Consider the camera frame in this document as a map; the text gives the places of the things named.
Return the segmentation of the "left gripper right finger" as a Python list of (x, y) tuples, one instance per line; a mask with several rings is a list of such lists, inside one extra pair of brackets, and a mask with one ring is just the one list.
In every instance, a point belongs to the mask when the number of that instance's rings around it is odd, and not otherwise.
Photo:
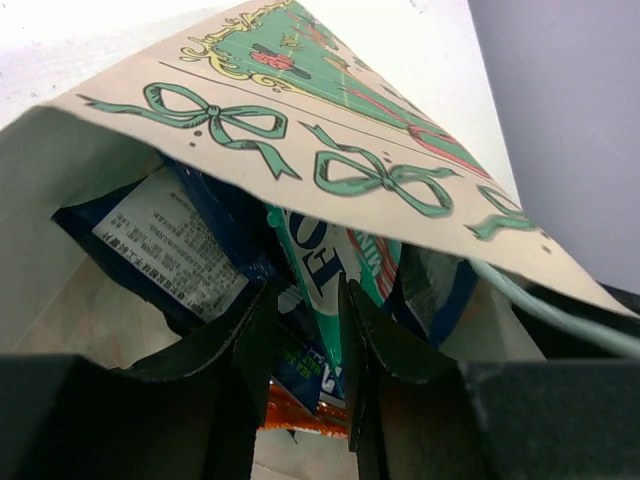
[(541, 360), (454, 360), (339, 283), (349, 447), (363, 479), (635, 479), (639, 364), (517, 317)]

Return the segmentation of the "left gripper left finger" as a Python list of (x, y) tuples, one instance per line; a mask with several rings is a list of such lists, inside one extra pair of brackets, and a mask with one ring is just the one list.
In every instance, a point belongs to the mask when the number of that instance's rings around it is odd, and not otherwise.
[(271, 377), (278, 287), (126, 369), (1, 359), (5, 479), (247, 479)]

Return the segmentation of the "blue cookie snack packet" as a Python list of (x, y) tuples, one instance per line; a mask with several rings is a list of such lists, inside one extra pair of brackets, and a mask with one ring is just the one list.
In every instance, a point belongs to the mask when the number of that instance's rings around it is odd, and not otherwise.
[(181, 336), (288, 275), (260, 200), (169, 158), (141, 180), (57, 210), (52, 220)]

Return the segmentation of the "green mint snack packet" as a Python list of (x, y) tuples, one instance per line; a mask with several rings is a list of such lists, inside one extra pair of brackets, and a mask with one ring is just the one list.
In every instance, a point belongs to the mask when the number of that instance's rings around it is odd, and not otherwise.
[(396, 240), (352, 230), (267, 205), (267, 222), (280, 241), (305, 303), (313, 314), (328, 364), (343, 364), (338, 290), (342, 277), (356, 281), (383, 312), (393, 311), (402, 246)]

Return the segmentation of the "green printed paper bag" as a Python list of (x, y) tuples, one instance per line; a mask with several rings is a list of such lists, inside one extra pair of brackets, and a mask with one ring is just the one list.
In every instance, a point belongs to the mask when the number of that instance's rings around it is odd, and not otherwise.
[[(639, 364), (638, 307), (594, 280), (311, 7), (222, 1), (184, 15), (172, 1), (163, 15), (159, 1), (2, 3), (1, 359), (70, 354), (126, 369), (230, 311), (175, 333), (52, 220), (169, 158), (265, 207), (400, 242), (384, 313), (454, 360), (541, 360), (523, 309)], [(279, 290), (269, 387), (310, 413), (324, 401), (347, 414), (343, 355), (333, 372), (278, 243), (288, 275), (261, 285)], [(349, 435), (263, 425), (247, 479), (363, 479)]]

